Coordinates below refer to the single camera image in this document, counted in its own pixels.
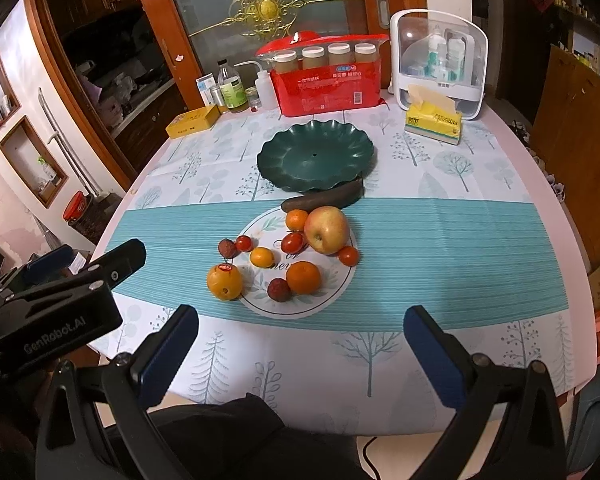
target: dark green tray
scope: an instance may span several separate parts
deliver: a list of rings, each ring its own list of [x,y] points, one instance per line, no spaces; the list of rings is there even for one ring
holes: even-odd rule
[[[371,164],[374,144],[353,124],[294,124],[265,142],[258,154],[261,176],[285,191],[331,189],[353,180]]]

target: cherry tomato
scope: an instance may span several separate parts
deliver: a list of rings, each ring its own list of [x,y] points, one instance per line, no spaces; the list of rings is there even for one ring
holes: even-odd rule
[[[353,267],[360,260],[360,253],[355,247],[346,246],[338,251],[338,259],[347,267]]]
[[[296,254],[302,250],[302,246],[304,246],[302,233],[293,232],[282,238],[280,250],[286,254]]]
[[[251,238],[249,238],[247,235],[241,235],[235,239],[235,246],[238,248],[239,251],[243,253],[248,253],[253,249],[253,242],[251,241]]]

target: gold decoration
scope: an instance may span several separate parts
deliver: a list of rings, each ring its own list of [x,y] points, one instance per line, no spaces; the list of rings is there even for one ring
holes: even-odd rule
[[[248,29],[243,36],[258,36],[261,40],[273,40],[289,34],[289,29],[298,16],[298,9],[309,4],[338,2],[342,0],[233,0],[229,6],[229,17],[222,22],[201,28],[193,37],[215,27],[244,23]]]

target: bolt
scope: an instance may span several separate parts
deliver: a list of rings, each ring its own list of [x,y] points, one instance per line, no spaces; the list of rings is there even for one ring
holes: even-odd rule
[[[491,364],[491,359],[489,359],[485,354],[474,354],[471,356],[471,360],[475,365],[485,367]]]
[[[69,372],[71,371],[71,368],[73,368],[73,364],[71,361],[62,361],[62,364],[60,365],[60,369],[58,370],[58,373],[64,373],[64,372]]]
[[[97,282],[93,282],[93,283],[91,283],[91,285],[89,285],[89,290],[97,290],[98,288],[100,288],[103,285],[104,285],[104,282],[102,280],[98,280]]]
[[[116,366],[126,366],[131,362],[131,354],[129,352],[120,352],[113,358]]]
[[[544,366],[542,361],[533,361],[531,368],[537,374],[544,374],[546,372],[546,366]]]

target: transparent storage case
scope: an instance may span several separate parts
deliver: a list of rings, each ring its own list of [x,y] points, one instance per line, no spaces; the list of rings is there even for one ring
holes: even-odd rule
[[[479,27],[448,12],[408,9],[392,16],[390,33],[392,85],[404,110],[408,85],[418,84],[452,98],[462,118],[478,115],[488,50]]]

